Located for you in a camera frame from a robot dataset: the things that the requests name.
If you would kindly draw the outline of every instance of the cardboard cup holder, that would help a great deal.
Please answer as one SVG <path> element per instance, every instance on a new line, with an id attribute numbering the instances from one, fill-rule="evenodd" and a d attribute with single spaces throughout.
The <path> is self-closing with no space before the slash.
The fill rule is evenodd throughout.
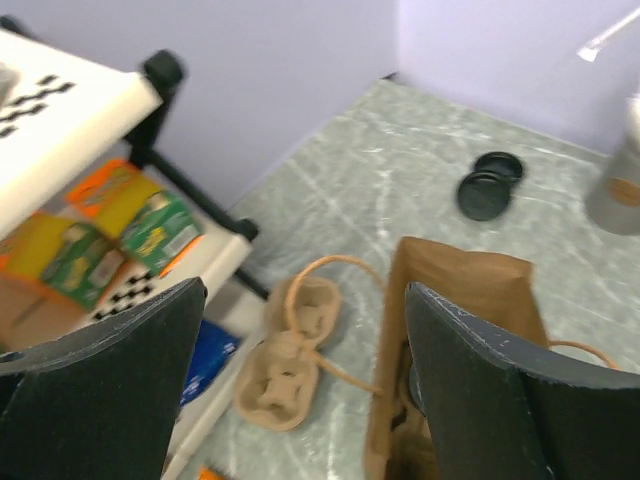
<path id="1" fill-rule="evenodd" d="M 272 291 L 265 306 L 267 339 L 247 358 L 238 375 L 234 406 L 248 421 L 284 432 L 309 414 L 320 376 L 318 365 L 288 329 L 284 300 L 292 278 Z M 342 295 L 330 280 L 307 277 L 296 301 L 302 334 L 313 347 L 333 332 Z"/>
<path id="2" fill-rule="evenodd" d="M 289 330 L 285 319 L 284 299 L 293 277 L 280 282 L 271 292 L 265 306 L 269 332 Z M 333 332 L 342 306 L 342 294 L 331 280 L 306 277 L 296 297 L 296 314 L 301 333 L 314 347 L 321 347 Z"/>
<path id="3" fill-rule="evenodd" d="M 318 377 L 318 366 L 302 351 L 293 332 L 275 333 L 247 358 L 234 403 L 253 423 L 290 430 L 308 415 Z"/>

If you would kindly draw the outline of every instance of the orange label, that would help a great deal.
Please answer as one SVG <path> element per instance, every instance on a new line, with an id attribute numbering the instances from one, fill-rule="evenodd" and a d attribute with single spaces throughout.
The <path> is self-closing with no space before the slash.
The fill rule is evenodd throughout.
<path id="1" fill-rule="evenodd" d="M 129 162 L 115 158 L 69 192 L 67 201 L 87 217 L 94 218 L 113 193 L 137 173 L 138 169 Z"/>
<path id="2" fill-rule="evenodd" d="M 225 478 L 207 468 L 203 468 L 200 470 L 200 480 L 225 480 Z"/>
<path id="3" fill-rule="evenodd" d="M 609 182 L 611 196 L 627 207 L 640 206 L 640 187 L 622 178 L 612 178 Z"/>

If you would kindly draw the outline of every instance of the green snack box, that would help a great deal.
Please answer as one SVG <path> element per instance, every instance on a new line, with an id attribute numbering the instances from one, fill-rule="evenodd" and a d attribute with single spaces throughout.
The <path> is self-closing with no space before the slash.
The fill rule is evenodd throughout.
<path id="1" fill-rule="evenodd" d="M 202 229 L 185 202 L 163 190 L 149 198 L 120 242 L 125 251 L 159 275 L 201 235 Z"/>
<path id="2" fill-rule="evenodd" d="M 169 272 L 203 233 L 179 195 L 123 159 L 85 178 L 67 200 L 153 275 Z"/>
<path id="3" fill-rule="evenodd" d="M 38 212 L 4 239 L 0 273 L 92 310 L 125 263 L 96 227 Z"/>
<path id="4" fill-rule="evenodd" d="M 42 282 L 91 310 L 124 264 L 124 255 L 87 223 L 76 223 L 65 237 Z"/>

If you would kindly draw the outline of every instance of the black lid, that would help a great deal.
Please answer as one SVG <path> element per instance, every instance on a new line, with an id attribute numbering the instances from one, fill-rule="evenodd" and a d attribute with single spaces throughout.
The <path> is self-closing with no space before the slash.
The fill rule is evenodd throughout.
<path id="1" fill-rule="evenodd" d="M 494 172 L 507 177 L 511 185 L 524 175 L 524 166 L 518 157 L 507 152 L 489 152 L 481 155 L 473 166 L 474 172 Z"/>
<path id="2" fill-rule="evenodd" d="M 511 185 L 506 177 L 497 173 L 472 172 L 460 182 L 456 198 L 465 216 L 484 222 L 507 209 L 511 201 Z"/>

